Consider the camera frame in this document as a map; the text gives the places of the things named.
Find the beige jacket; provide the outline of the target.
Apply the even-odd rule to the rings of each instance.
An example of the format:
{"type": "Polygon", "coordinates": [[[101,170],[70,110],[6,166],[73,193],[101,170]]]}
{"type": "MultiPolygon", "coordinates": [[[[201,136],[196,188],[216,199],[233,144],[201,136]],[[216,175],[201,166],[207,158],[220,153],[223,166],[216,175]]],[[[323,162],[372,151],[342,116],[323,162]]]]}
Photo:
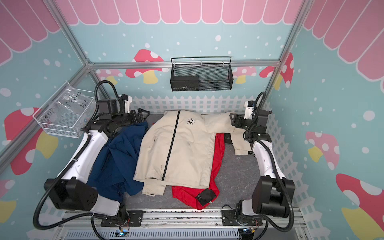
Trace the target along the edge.
{"type": "Polygon", "coordinates": [[[244,130],[231,125],[230,113],[165,112],[142,140],[134,180],[144,184],[148,196],[163,195],[166,186],[207,189],[216,135],[225,133],[231,134],[236,155],[250,153],[244,130]]]}

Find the blue jacket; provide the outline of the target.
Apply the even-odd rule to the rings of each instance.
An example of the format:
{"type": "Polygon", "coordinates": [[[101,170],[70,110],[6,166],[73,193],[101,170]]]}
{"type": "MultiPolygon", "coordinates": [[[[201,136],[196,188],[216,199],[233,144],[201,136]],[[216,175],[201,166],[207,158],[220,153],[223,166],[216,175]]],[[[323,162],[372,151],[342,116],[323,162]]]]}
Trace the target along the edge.
{"type": "Polygon", "coordinates": [[[87,185],[110,200],[122,203],[124,193],[134,196],[144,184],[134,180],[141,143],[148,123],[130,125],[103,146],[93,165],[87,185]]]}

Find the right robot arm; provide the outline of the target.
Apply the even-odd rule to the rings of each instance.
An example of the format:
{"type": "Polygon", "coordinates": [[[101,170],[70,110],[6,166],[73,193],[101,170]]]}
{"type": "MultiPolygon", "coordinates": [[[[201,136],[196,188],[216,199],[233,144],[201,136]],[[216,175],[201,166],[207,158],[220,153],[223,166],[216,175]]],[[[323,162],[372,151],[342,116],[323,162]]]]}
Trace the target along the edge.
{"type": "Polygon", "coordinates": [[[252,148],[261,175],[251,199],[241,200],[236,205],[235,216],[241,225],[245,224],[245,219],[255,217],[286,233],[294,226],[292,201],[296,187],[282,173],[273,154],[273,143],[266,126],[271,113],[257,109],[244,116],[230,114],[232,126],[245,130],[243,138],[252,148]]]}

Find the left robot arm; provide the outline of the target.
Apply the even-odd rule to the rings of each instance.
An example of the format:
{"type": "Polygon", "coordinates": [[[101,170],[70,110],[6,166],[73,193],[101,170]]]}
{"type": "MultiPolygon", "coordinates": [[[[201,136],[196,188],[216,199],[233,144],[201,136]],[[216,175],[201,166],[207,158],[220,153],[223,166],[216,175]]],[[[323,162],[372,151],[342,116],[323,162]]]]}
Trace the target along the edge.
{"type": "Polygon", "coordinates": [[[47,200],[57,209],[78,211],[80,218],[98,218],[118,227],[130,221],[123,195],[135,195],[143,187],[133,176],[150,112],[130,110],[129,105],[124,95],[96,102],[92,118],[82,128],[84,136],[75,154],[56,178],[44,184],[45,193],[33,216],[36,229],[60,225],[40,223],[47,200]]]}

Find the black plastic case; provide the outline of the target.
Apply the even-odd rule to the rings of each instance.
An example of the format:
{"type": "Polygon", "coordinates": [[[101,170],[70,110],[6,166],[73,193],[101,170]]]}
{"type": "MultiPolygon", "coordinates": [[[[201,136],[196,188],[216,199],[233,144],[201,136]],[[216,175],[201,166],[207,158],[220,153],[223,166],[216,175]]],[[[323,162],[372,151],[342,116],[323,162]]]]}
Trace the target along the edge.
{"type": "Polygon", "coordinates": [[[230,144],[230,145],[233,144],[233,141],[232,141],[230,133],[225,133],[224,134],[224,141],[225,141],[226,144],[230,144]]]}

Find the black box in basket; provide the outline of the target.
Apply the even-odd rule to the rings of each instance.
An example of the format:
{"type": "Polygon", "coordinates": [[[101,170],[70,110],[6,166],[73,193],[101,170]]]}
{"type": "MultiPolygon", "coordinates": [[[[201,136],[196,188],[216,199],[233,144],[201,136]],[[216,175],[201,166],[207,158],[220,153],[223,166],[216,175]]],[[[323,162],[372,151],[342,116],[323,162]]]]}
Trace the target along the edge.
{"type": "Polygon", "coordinates": [[[200,90],[198,76],[171,76],[170,83],[173,92],[200,90]]]}

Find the black mesh wall basket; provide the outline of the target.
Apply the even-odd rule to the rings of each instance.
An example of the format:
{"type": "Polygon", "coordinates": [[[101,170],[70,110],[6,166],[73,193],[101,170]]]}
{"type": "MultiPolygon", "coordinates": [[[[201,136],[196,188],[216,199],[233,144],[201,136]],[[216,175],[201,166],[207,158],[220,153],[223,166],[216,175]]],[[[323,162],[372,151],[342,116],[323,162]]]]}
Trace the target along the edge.
{"type": "Polygon", "coordinates": [[[230,91],[234,82],[232,57],[171,58],[171,76],[198,76],[199,91],[230,91]]]}

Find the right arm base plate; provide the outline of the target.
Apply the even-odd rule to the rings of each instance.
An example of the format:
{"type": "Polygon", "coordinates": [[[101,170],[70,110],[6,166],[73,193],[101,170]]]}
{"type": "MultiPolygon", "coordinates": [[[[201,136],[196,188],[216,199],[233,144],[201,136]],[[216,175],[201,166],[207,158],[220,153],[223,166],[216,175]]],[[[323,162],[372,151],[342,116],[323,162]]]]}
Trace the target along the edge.
{"type": "Polygon", "coordinates": [[[221,210],[223,226],[262,226],[263,220],[252,216],[237,214],[236,210],[221,210]]]}

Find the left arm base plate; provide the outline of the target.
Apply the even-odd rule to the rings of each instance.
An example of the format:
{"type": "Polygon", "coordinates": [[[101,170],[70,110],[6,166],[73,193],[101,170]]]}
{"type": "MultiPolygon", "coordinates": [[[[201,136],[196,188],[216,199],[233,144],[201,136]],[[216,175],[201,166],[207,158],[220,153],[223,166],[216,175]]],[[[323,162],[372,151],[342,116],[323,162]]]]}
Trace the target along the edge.
{"type": "Polygon", "coordinates": [[[120,211],[116,216],[108,216],[102,219],[101,227],[140,227],[144,211],[120,211]]]}

